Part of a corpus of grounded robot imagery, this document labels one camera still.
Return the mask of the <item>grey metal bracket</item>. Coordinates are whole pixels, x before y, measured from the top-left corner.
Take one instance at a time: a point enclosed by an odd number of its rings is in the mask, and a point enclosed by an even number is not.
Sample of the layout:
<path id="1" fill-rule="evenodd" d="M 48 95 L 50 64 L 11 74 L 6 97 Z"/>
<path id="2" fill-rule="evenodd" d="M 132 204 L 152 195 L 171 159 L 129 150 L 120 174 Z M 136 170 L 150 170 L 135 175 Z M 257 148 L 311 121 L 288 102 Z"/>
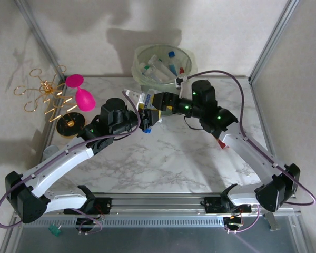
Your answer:
<path id="1" fill-rule="evenodd" d="M 263 215 L 264 219 L 268 222 L 271 232 L 280 230 L 280 225 L 278 224 L 274 214 L 272 212 L 267 212 Z"/>

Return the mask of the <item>pink plastic wine glass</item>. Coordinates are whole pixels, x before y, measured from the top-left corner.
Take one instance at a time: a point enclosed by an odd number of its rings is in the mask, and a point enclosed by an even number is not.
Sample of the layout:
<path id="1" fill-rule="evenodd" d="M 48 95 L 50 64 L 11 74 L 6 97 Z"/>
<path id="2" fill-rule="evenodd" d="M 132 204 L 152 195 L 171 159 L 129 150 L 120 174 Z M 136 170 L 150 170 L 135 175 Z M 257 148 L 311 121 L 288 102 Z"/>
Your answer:
<path id="1" fill-rule="evenodd" d="M 92 94 L 82 88 L 84 77 L 80 74 L 73 74 L 67 77 L 65 84 L 72 89 L 76 89 L 75 101 L 81 111 L 88 112 L 95 108 L 96 102 Z"/>

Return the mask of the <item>aluminium front rail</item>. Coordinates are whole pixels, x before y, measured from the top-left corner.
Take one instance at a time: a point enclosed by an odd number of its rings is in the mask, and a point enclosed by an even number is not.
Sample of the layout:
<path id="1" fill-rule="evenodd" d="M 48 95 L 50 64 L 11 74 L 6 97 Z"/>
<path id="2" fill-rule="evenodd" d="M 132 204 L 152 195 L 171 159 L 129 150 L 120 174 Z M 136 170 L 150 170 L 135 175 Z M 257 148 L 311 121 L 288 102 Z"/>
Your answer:
<path id="1" fill-rule="evenodd" d="M 112 207 L 108 215 L 88 215 L 79 208 L 90 198 L 111 198 Z M 229 216 L 231 213 L 206 213 L 205 208 L 200 202 L 205 197 L 221 197 L 228 199 L 227 196 L 218 193 L 78 193 L 78 192 L 47 192 L 42 197 L 26 195 L 17 197 L 10 193 L 8 202 L 13 207 L 15 213 L 23 223 L 31 223 L 45 215 L 62 214 L 68 216 L 79 216 L 87 219 L 88 217 L 107 217 L 112 215 L 134 214 L 136 216 L 148 214 L 175 214 L 192 215 L 197 212 L 205 215 Z M 233 203 L 236 206 L 250 205 L 251 213 L 260 209 L 262 214 L 269 212 L 268 209 L 253 200 L 243 200 Z"/>

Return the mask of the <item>small clear bottle green collar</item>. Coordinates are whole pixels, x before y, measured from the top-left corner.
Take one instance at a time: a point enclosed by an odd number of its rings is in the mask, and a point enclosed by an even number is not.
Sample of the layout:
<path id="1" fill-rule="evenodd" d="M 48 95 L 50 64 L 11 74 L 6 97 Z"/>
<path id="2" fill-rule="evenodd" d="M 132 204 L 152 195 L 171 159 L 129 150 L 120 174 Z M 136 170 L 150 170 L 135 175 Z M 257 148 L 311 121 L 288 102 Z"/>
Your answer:
<path id="1" fill-rule="evenodd" d="M 146 65 L 144 67 L 144 72 L 143 75 L 145 75 L 146 77 L 149 77 L 151 79 L 153 79 L 154 81 L 158 82 L 160 79 L 156 76 L 155 71 L 149 67 L 148 65 Z"/>

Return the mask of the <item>green terminal connector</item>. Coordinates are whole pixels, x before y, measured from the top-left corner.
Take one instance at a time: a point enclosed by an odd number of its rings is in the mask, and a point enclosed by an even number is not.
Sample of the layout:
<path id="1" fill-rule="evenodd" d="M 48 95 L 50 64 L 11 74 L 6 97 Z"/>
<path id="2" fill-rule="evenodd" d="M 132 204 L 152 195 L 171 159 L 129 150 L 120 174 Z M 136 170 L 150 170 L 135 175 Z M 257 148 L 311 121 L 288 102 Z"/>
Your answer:
<path id="1" fill-rule="evenodd" d="M 54 224 L 51 224 L 48 227 L 48 230 L 51 232 L 52 235 L 54 235 L 55 237 L 58 237 L 62 231 L 61 231 L 61 226 L 56 226 Z"/>

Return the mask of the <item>grey round lid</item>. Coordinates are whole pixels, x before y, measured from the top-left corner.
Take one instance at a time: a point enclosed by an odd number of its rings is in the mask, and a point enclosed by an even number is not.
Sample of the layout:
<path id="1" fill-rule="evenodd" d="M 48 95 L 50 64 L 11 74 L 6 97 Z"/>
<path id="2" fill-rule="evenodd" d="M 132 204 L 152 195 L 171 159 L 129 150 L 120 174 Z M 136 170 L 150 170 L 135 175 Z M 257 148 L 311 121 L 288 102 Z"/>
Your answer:
<path id="1" fill-rule="evenodd" d="M 48 159 L 49 157 L 57 153 L 59 150 L 60 149 L 55 145 L 47 146 L 43 151 L 42 160 Z"/>

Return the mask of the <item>aluminium table side rail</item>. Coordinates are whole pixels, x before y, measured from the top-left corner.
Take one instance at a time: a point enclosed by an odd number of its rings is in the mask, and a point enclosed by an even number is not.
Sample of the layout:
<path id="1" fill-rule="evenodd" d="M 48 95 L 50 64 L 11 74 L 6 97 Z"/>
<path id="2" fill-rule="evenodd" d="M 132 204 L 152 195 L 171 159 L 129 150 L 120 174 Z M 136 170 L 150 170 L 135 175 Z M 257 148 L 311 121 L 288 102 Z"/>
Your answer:
<path id="1" fill-rule="evenodd" d="M 264 136 L 264 139 L 265 139 L 266 148 L 275 157 L 276 156 L 275 147 L 273 145 L 273 141 L 272 141 L 272 138 L 270 136 L 269 128 L 268 128 L 268 125 L 266 123 L 266 118 L 265 118 L 265 115 L 264 115 L 264 112 L 263 112 L 260 100 L 258 98 L 258 95 L 257 95 L 256 91 L 255 91 L 255 87 L 253 85 L 253 82 L 250 79 L 248 79 L 248 82 L 249 82 L 251 93 L 252 93 L 252 96 L 253 96 L 253 99 L 254 99 L 256 110 L 257 110 L 257 113 L 258 113 L 258 116 L 259 116 L 259 120 L 260 120 L 260 124 L 261 124 L 261 128 L 262 128 L 263 136 Z"/>

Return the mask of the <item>aluminium frame post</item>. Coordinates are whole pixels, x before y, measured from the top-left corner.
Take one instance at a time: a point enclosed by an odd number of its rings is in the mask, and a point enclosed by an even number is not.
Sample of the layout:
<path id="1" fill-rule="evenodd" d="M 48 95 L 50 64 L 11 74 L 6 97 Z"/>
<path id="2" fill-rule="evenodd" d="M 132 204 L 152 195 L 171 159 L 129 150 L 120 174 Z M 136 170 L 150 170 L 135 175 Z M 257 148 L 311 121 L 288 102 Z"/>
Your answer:
<path id="1" fill-rule="evenodd" d="M 13 0 L 17 9 L 23 16 L 25 22 L 29 26 L 41 52 L 45 56 L 47 62 L 54 69 L 55 73 L 58 75 L 60 81 L 65 81 L 65 75 L 57 68 L 60 64 L 55 56 L 55 53 L 51 49 L 46 37 L 44 36 L 41 28 L 38 25 L 36 17 L 27 0 Z"/>
<path id="2" fill-rule="evenodd" d="M 256 61 L 255 66 L 253 67 L 250 76 L 248 78 L 250 85 L 253 85 L 259 75 L 261 74 L 261 71 L 265 67 L 267 61 L 269 60 L 269 57 L 272 53 L 272 51 L 275 49 L 275 46 L 279 42 L 291 16 L 293 15 L 295 9 L 297 8 L 300 0 L 287 0 L 269 38 L 267 39 L 267 42 L 258 57 L 258 60 Z"/>

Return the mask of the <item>soda water bottle blue cap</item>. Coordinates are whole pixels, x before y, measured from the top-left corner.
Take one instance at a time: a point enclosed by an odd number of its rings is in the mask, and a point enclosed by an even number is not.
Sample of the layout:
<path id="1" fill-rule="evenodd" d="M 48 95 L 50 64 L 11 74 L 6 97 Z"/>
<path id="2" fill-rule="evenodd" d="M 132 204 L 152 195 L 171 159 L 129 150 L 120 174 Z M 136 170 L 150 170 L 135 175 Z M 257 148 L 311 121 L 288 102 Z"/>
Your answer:
<path id="1" fill-rule="evenodd" d="M 145 99 L 145 109 L 151 109 L 151 110 L 158 110 L 156 109 L 153 105 L 152 105 L 152 100 L 153 100 L 153 96 L 155 94 L 159 93 L 159 91 L 154 90 L 154 89 L 149 89 L 147 94 L 147 97 Z M 144 111 L 139 112 L 140 116 L 141 116 L 141 125 L 140 125 L 140 129 L 144 132 L 144 133 L 151 133 L 152 127 L 144 127 L 143 126 L 143 116 L 144 116 Z M 161 119 L 159 120 L 159 122 L 157 123 L 161 123 L 162 122 L 162 112 L 161 112 Z"/>

